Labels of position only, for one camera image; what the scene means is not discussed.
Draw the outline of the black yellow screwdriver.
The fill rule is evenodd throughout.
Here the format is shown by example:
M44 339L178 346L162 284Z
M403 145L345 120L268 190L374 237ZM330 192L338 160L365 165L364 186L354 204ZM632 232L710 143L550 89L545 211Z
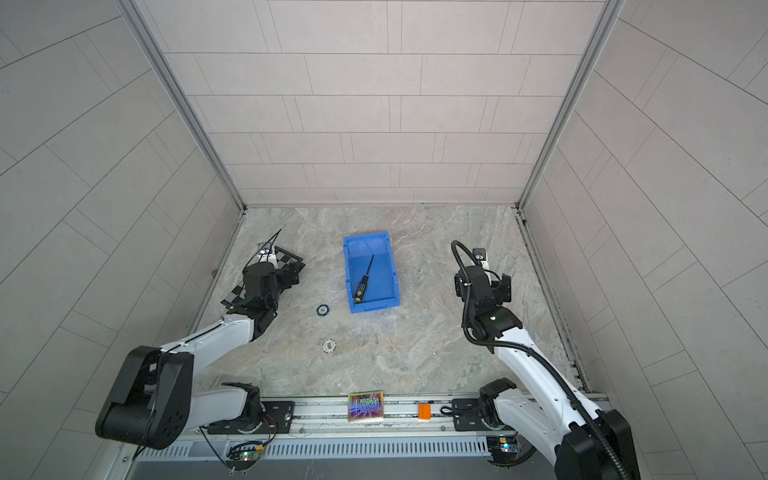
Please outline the black yellow screwdriver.
M355 294L353 296L353 301L354 301L355 304L361 303L363 301L363 299L364 299L364 295L365 295L365 292L366 292L366 289L367 289L367 285L368 285L368 282L369 282L369 274L370 274L370 270L371 270L372 264L374 262L374 258L375 258L375 256L372 255L371 258L370 258L368 267L367 267L367 269L366 269L362 279L360 280L358 286L356 287Z

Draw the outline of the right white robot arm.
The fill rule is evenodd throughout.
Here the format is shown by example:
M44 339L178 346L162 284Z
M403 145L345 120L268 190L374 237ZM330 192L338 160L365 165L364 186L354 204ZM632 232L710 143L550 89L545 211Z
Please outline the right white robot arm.
M484 387L485 422L520 433L559 479L639 478L628 421L601 409L544 356L505 306L509 281L507 275L490 280L480 266L462 267L454 277L465 338L495 354L522 382L500 379Z

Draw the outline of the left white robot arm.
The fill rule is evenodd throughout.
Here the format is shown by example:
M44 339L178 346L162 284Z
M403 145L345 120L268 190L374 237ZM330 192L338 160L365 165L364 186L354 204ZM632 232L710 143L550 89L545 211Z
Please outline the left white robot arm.
M250 433L265 423L258 387L229 382L193 390L195 377L227 353L255 341L277 316L280 295L299 282L302 260L282 255L244 268L215 323L160 347L131 350L95 423L98 437L161 450L183 432L214 426Z

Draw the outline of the blue plastic bin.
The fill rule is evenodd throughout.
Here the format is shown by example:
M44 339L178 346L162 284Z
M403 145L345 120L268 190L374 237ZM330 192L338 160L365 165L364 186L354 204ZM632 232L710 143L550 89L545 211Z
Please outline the blue plastic bin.
M352 314L386 310L400 305L399 279L388 232L376 232L343 239L346 289ZM353 296L371 256L374 255L369 282L361 303Z

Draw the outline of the small white gear piece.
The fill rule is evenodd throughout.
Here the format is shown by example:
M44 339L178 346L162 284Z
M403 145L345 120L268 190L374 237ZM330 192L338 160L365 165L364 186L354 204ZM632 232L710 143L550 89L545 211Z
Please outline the small white gear piece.
M325 353L333 353L336 349L336 342L333 339L327 339L323 343L322 349Z

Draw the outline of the small orange block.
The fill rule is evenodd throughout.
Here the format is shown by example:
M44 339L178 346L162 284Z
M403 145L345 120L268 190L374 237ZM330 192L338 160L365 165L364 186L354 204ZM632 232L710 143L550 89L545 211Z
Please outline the small orange block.
M430 421L432 418L431 405L428 403L419 403L417 410L417 419L419 421Z

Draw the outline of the colourful square box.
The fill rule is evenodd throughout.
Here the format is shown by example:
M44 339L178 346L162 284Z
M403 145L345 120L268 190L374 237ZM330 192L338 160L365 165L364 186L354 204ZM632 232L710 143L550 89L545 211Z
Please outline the colourful square box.
M384 418L383 392L349 394L347 419L350 423L379 422Z

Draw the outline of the left green circuit board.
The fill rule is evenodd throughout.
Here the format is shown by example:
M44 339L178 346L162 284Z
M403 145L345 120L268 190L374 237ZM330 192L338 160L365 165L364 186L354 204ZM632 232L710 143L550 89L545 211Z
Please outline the left green circuit board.
M227 453L227 461L236 471L245 471L254 466L262 457L265 445L252 441L235 445Z

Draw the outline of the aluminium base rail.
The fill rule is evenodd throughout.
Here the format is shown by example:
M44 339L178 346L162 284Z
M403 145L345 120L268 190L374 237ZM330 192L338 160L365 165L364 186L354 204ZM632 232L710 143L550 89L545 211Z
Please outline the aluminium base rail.
M533 452L553 462L580 417L558 401L549 415L534 397L507 390L485 400L478 393L385 394L372 411L352 414L349 396L266 398L263 419L250 427L196 428L226 456L248 441L265 445L265 460L381 458L521 459Z

